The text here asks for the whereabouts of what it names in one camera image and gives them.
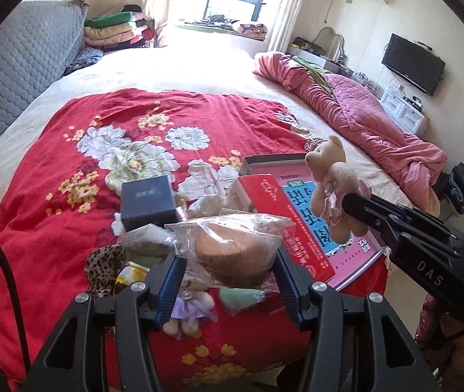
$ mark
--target red box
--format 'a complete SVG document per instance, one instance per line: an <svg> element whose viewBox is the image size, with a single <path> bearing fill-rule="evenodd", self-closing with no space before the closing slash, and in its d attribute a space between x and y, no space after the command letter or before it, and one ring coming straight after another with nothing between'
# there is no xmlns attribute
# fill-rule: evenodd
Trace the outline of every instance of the red box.
<svg viewBox="0 0 464 392"><path fill-rule="evenodd" d="M228 208L285 216L296 224L295 242L285 243L293 261L305 266L316 281L335 275L320 246L271 174L240 176L228 194Z"/></svg>

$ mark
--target green blanket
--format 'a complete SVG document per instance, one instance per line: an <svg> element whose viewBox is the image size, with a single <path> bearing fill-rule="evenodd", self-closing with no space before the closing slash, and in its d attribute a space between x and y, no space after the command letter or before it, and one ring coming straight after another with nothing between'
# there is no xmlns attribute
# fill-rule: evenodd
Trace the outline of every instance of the green blanket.
<svg viewBox="0 0 464 392"><path fill-rule="evenodd" d="M85 20L85 26L91 28L105 28L107 26L119 25L120 23L132 22L132 12L120 12L107 14L99 18Z"/></svg>
<svg viewBox="0 0 464 392"><path fill-rule="evenodd" d="M323 77L323 73L328 73L329 70L323 69L318 64L313 63L311 61L301 59L299 56L292 57L292 60L296 61L299 65L306 68L306 70L308 71L312 79L315 81L315 83L319 87L324 89L324 91L326 91L332 99L335 99L335 94L333 93L332 89L329 87L328 83Z"/></svg>

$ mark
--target gray quilted headboard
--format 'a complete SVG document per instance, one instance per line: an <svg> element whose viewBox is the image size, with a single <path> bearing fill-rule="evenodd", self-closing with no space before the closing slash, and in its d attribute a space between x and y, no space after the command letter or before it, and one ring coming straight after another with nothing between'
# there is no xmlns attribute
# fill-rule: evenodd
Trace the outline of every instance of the gray quilted headboard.
<svg viewBox="0 0 464 392"><path fill-rule="evenodd" d="M0 26L0 135L59 80L83 43L82 0L20 3Z"/></svg>

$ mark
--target red blanket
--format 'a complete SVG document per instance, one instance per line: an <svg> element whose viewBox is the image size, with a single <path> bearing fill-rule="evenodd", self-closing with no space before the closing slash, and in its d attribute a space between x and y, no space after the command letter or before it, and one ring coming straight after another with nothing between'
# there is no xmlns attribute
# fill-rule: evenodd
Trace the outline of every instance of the red blanket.
<svg viewBox="0 0 464 392"><path fill-rule="evenodd" d="M72 100L60 109L21 161L0 204L0 244L14 271L31 359L74 296L87 289L87 255L116 241L124 181L170 174L193 200L224 195L242 157L303 151L304 138L278 120L279 103L237 95L135 89ZM348 292L384 291L375 264ZM278 296L219 320L182 340L150 334L165 390L212 384L304 356L308 335L296 331ZM113 337L107 371L118 386ZM0 272L0 366L11 386L24 378L5 280Z"/></svg>
<svg viewBox="0 0 464 392"><path fill-rule="evenodd" d="M279 52L257 54L254 73L303 99L335 131L364 150L415 206L427 209L430 186L442 172L446 154L406 134L368 90L342 75L327 74L333 100L304 67Z"/></svg>

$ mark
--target tv screen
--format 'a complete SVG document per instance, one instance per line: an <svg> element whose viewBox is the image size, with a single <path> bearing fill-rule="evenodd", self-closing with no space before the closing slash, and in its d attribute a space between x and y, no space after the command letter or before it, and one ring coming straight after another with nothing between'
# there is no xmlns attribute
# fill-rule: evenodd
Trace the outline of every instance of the tv screen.
<svg viewBox="0 0 464 392"><path fill-rule="evenodd" d="M444 74L444 63L420 45L392 34L382 64L426 94L433 95Z"/></svg>

